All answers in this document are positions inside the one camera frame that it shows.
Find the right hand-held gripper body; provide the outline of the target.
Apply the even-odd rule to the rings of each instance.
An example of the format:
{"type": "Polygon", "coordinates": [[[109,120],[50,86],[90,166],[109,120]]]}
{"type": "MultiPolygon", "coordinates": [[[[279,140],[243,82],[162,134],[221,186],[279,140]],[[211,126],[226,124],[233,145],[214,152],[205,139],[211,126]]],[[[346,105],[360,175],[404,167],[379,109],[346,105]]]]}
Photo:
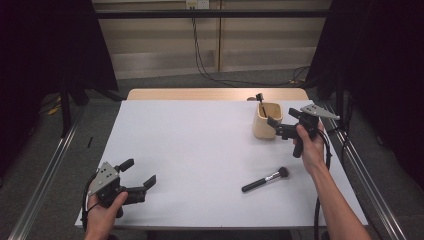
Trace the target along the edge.
{"type": "MultiPolygon", "coordinates": [[[[298,125],[302,125],[309,137],[314,140],[319,135],[318,123],[320,118],[328,118],[339,120],[339,116],[335,115],[324,108],[310,104],[304,107],[301,107],[298,111],[301,112],[301,116],[298,120],[298,125]]],[[[293,150],[293,156],[295,158],[300,158],[303,151],[303,141],[296,131],[296,125],[280,124],[275,128],[276,135],[281,136],[283,140],[295,139],[296,144],[293,150]]]]}

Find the white wall socket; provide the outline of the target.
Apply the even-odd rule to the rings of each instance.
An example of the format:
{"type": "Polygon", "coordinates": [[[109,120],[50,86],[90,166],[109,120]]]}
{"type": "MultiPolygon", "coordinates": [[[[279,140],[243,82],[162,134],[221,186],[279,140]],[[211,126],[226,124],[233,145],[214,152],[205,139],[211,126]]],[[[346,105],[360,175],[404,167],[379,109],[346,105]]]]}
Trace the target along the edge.
{"type": "Polygon", "coordinates": [[[186,8],[191,10],[206,10],[210,8],[209,0],[186,0],[186,8]]]}

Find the person's right hand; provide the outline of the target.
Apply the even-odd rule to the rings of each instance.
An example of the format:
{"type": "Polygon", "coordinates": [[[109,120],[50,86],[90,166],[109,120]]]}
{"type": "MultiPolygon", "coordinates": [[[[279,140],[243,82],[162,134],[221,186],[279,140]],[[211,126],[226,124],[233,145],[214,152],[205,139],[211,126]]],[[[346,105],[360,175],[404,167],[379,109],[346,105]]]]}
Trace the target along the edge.
{"type": "Polygon", "coordinates": [[[296,131],[303,141],[301,158],[304,167],[311,177],[326,168],[324,162],[324,140],[317,137],[312,140],[302,125],[296,127],[296,131]]]}

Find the black makeup brush silver ferrule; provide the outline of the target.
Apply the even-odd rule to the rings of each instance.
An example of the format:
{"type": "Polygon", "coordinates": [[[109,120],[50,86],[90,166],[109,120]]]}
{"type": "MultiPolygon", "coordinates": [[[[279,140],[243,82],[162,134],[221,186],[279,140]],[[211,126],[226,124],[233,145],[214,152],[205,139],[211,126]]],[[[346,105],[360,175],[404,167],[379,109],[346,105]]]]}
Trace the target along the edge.
{"type": "Polygon", "coordinates": [[[266,183],[273,181],[275,179],[279,178],[287,178],[289,176],[289,172],[285,167],[281,167],[277,172],[271,174],[270,176],[261,178],[255,182],[249,183],[241,188],[241,191],[243,193],[249,192],[253,189],[256,189],[262,185],[265,185],[266,183]]]}

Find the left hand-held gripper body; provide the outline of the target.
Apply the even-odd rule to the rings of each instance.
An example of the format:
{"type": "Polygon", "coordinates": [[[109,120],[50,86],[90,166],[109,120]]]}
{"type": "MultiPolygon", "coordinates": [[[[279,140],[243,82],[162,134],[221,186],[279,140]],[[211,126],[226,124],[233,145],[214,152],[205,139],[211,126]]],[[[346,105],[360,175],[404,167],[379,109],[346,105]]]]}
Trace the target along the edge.
{"type": "Polygon", "coordinates": [[[108,208],[121,192],[127,192],[128,197],[124,205],[137,204],[145,201],[147,190],[142,186],[127,188],[122,186],[120,173],[114,169],[109,162],[103,162],[95,174],[94,179],[89,183],[87,194],[96,195],[98,205],[108,208]]]}

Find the black curtain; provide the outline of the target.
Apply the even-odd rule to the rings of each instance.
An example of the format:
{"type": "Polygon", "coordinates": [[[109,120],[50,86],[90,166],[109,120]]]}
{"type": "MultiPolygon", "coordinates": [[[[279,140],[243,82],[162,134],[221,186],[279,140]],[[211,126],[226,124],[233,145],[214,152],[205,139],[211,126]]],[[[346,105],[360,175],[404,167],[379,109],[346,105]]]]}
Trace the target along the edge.
{"type": "Polygon", "coordinates": [[[424,0],[331,0],[307,81],[341,84],[424,190],[424,0]]]}
{"type": "Polygon", "coordinates": [[[0,176],[38,120],[41,100],[66,89],[118,89],[92,0],[0,0],[0,176]]]}

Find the white table cover sheet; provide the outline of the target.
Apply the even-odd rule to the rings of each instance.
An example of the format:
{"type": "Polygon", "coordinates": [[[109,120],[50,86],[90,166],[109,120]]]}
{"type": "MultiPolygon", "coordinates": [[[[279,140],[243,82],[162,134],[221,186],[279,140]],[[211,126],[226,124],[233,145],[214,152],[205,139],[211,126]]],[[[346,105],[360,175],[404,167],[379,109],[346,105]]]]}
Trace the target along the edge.
{"type": "Polygon", "coordinates": [[[269,229],[322,226],[316,190],[291,141],[258,139],[250,101],[122,103],[103,160],[119,165],[126,187],[151,176],[143,203],[127,205],[116,224],[139,229],[269,229]],[[285,167],[289,176],[243,193],[285,167]]]}

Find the black horizontal bar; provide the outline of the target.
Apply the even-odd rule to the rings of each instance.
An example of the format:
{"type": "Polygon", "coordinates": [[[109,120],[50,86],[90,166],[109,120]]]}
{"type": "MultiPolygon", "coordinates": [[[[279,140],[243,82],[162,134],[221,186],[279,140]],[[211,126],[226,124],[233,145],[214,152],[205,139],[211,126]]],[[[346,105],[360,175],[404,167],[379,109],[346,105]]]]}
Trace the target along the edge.
{"type": "Polygon", "coordinates": [[[329,10],[96,10],[99,19],[144,18],[325,18],[329,10]]]}

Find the person's left hand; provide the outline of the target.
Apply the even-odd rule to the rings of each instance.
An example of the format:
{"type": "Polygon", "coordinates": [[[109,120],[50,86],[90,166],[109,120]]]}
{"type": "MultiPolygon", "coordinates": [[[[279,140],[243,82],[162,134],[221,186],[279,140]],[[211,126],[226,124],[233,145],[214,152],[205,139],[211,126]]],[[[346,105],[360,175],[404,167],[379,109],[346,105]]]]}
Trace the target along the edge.
{"type": "Polygon", "coordinates": [[[113,229],[115,218],[118,210],[122,207],[123,203],[128,197],[127,192],[121,192],[114,200],[112,205],[108,208],[103,208],[98,205],[98,198],[96,195],[90,196],[88,199],[87,207],[90,209],[87,217],[86,233],[109,233],[113,229]]]}

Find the thin black applicator brush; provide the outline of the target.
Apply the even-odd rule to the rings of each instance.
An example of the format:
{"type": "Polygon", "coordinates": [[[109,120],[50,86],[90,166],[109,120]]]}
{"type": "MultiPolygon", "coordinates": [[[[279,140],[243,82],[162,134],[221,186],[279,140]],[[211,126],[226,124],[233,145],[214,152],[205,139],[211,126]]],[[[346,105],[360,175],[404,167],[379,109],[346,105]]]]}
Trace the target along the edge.
{"type": "Polygon", "coordinates": [[[264,117],[267,118],[268,115],[266,113],[266,109],[265,109],[265,106],[263,104],[263,100],[264,100],[263,94],[262,93],[258,93],[258,94],[255,95],[255,97],[256,97],[256,100],[260,102],[260,106],[261,106],[261,109],[263,111],[264,117]]]}

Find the aluminium floor rail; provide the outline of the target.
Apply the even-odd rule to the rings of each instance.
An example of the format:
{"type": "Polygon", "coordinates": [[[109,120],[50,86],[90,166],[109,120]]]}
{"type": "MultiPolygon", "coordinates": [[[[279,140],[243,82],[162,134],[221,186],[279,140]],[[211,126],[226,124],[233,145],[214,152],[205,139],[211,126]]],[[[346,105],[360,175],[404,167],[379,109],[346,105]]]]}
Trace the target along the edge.
{"type": "Polygon", "coordinates": [[[74,122],[71,124],[70,129],[60,139],[41,180],[39,181],[22,214],[18,218],[18,221],[7,240],[26,240],[31,227],[41,209],[41,206],[45,201],[55,175],[69,149],[69,146],[72,143],[75,132],[79,123],[81,122],[84,112],[85,108],[81,108],[77,111],[74,122]]]}
{"type": "Polygon", "coordinates": [[[346,131],[339,128],[338,120],[322,120],[333,142],[338,162],[347,174],[371,232],[378,240],[407,240],[397,217],[372,179],[346,131]]]}

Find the beige square holder cup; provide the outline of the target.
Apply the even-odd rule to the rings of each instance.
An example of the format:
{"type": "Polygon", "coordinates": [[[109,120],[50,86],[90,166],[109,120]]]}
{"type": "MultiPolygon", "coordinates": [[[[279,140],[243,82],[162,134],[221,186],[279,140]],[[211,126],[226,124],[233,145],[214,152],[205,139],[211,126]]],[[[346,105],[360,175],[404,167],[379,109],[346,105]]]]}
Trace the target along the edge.
{"type": "MultiPolygon", "coordinates": [[[[272,117],[277,120],[278,123],[281,123],[283,119],[281,106],[278,103],[272,102],[264,102],[263,104],[265,106],[268,117],[272,117]]],[[[267,124],[267,118],[264,117],[259,103],[255,110],[252,126],[253,134],[258,139],[274,139],[276,136],[275,129],[267,124]]]]}

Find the black metal stand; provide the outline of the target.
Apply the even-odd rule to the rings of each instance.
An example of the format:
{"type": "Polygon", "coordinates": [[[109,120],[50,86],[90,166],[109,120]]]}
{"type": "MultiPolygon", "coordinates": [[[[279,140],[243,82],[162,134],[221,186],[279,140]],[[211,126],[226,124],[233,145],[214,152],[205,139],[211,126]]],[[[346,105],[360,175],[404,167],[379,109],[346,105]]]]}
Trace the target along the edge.
{"type": "Polygon", "coordinates": [[[338,126],[340,129],[344,129],[344,86],[343,77],[341,74],[339,74],[337,77],[336,113],[340,117],[338,120],[338,126]]]}
{"type": "Polygon", "coordinates": [[[71,112],[69,105],[69,91],[67,81],[63,79],[60,83],[60,99],[62,108],[62,137],[65,137],[71,128],[71,112]]]}

